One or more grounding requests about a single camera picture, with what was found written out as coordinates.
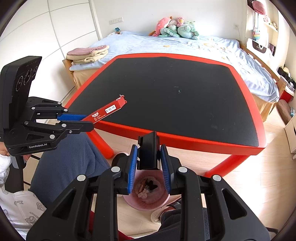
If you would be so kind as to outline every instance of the blue gripper pad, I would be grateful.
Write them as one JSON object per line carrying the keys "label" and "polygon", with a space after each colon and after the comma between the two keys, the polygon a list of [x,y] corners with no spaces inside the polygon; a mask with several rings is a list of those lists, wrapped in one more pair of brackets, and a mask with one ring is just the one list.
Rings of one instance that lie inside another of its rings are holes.
{"label": "blue gripper pad", "polygon": [[163,179],[165,182],[165,189],[167,190],[168,194],[171,192],[171,182],[170,182],[170,172],[168,169],[168,163],[165,158],[165,152],[163,146],[160,147],[160,160],[161,160],[161,167],[163,169]]}
{"label": "blue gripper pad", "polygon": [[61,114],[57,117],[58,121],[81,121],[88,115],[79,115],[79,114]]}
{"label": "blue gripper pad", "polygon": [[131,166],[128,172],[128,193],[130,194],[133,189],[133,184],[135,181],[135,173],[137,167],[137,159],[138,159],[138,148],[136,145],[132,146],[131,153]]}

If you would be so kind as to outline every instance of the towel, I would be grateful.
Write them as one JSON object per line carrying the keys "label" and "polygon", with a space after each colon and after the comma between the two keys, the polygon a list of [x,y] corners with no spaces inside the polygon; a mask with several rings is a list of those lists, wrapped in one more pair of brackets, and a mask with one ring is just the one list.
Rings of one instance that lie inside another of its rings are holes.
{"label": "towel", "polygon": [[87,63],[94,63],[97,60],[104,58],[108,54],[108,50],[105,50],[104,52],[100,53],[97,56],[94,57],[87,57],[85,59],[81,60],[73,60],[72,64],[87,64]]}
{"label": "towel", "polygon": [[95,50],[100,50],[105,47],[106,47],[106,45],[100,45],[100,46],[92,47],[92,48],[76,48],[76,49],[69,51],[67,54],[68,55],[88,55]]}
{"label": "towel", "polygon": [[93,50],[90,54],[86,54],[86,55],[69,55],[68,52],[66,59],[70,59],[70,60],[84,60],[85,58],[89,58],[89,57],[95,57],[99,54],[101,54],[102,52],[106,51],[107,49],[109,49],[109,45],[103,45],[105,46],[102,49],[98,49],[98,50]]}

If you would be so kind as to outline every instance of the blue pants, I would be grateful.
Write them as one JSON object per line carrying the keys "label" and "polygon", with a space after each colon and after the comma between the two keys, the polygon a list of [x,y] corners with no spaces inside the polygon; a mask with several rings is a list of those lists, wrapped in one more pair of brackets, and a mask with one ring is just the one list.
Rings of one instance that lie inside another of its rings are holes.
{"label": "blue pants", "polygon": [[86,133],[68,135],[57,149],[43,153],[29,190],[47,207],[78,175],[95,177],[108,168]]}

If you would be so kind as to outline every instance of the wooden floor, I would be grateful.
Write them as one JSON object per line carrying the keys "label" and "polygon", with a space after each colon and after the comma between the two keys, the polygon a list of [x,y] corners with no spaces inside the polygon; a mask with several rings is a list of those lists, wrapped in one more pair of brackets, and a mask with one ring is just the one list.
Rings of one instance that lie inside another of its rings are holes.
{"label": "wooden floor", "polygon": [[[259,155],[249,157],[224,177],[265,226],[280,229],[296,205],[296,161],[292,160],[284,123],[275,108],[264,123],[268,145]],[[130,152],[136,140],[97,130],[101,137],[119,152]],[[168,147],[171,156],[183,166],[203,174],[229,155],[203,153]],[[37,161],[30,159],[24,169],[24,179],[31,181]],[[130,207],[118,197],[118,229],[127,235],[158,230],[150,221],[150,212]]]}

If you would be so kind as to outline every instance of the pink hat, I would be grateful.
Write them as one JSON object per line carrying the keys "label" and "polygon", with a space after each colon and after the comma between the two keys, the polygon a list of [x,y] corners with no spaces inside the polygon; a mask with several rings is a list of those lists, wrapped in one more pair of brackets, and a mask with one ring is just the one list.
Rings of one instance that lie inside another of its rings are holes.
{"label": "pink hat", "polygon": [[262,15],[266,15],[266,9],[265,9],[265,6],[263,5],[262,2],[253,1],[252,5],[253,5],[255,12],[262,14]]}

